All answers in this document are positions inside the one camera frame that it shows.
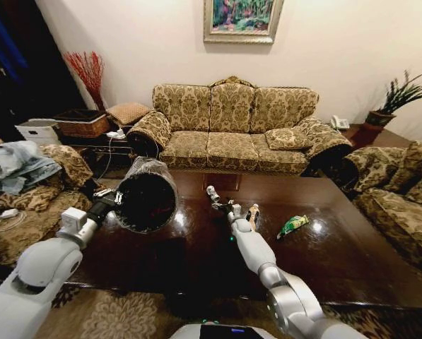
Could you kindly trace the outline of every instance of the sofa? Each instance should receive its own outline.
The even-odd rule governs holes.
[[[54,236],[63,211],[68,207],[87,210],[93,191],[100,188],[93,181],[90,168],[73,148],[43,145],[39,149],[61,165],[61,170],[19,195],[0,194],[0,213],[17,208],[26,214],[17,227],[0,232],[0,280],[12,270],[27,247]]]
[[[308,88],[257,87],[234,76],[210,86],[157,85],[154,110],[131,128],[128,141],[137,154],[173,169],[297,176],[351,149],[312,116],[318,100]],[[264,132],[284,127],[297,127],[312,146],[271,150]]]
[[[420,147],[414,142],[408,148],[367,147],[354,151],[342,160],[341,188],[393,247],[422,270]],[[405,179],[404,169],[411,175],[407,176],[407,185],[398,188],[396,183]]]

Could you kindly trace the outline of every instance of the painting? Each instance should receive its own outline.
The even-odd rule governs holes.
[[[204,41],[273,44],[283,0],[204,0]]]

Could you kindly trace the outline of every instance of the sofa armrest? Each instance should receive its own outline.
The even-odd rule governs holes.
[[[366,147],[360,148],[343,159],[342,169],[346,173],[344,191],[363,192],[371,187],[382,187],[397,171],[405,148]]]
[[[63,169],[63,181],[68,188],[79,189],[91,179],[93,172],[85,160],[72,147],[66,145],[41,145],[41,152],[51,157]]]
[[[333,160],[349,154],[352,145],[344,136],[332,127],[324,124],[316,117],[302,119],[296,127],[300,129],[311,141],[311,148],[305,151],[310,163],[328,162],[329,157]]]
[[[129,145],[138,155],[157,157],[171,138],[170,122],[160,112],[151,111],[127,133]]]

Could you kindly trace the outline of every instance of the white box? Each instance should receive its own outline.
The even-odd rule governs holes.
[[[61,145],[58,140],[58,125],[52,119],[30,119],[15,126],[26,140],[34,141],[38,145]]]

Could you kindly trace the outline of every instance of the glossy table surface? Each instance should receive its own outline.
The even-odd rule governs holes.
[[[245,267],[222,213],[205,192],[246,211],[260,209],[259,232],[277,265],[300,276],[323,304],[422,309],[422,281],[329,179],[171,171],[180,202],[175,218],[142,235],[109,218],[84,251],[70,283],[122,291],[264,299],[258,277]],[[310,224],[276,240],[290,217]]]

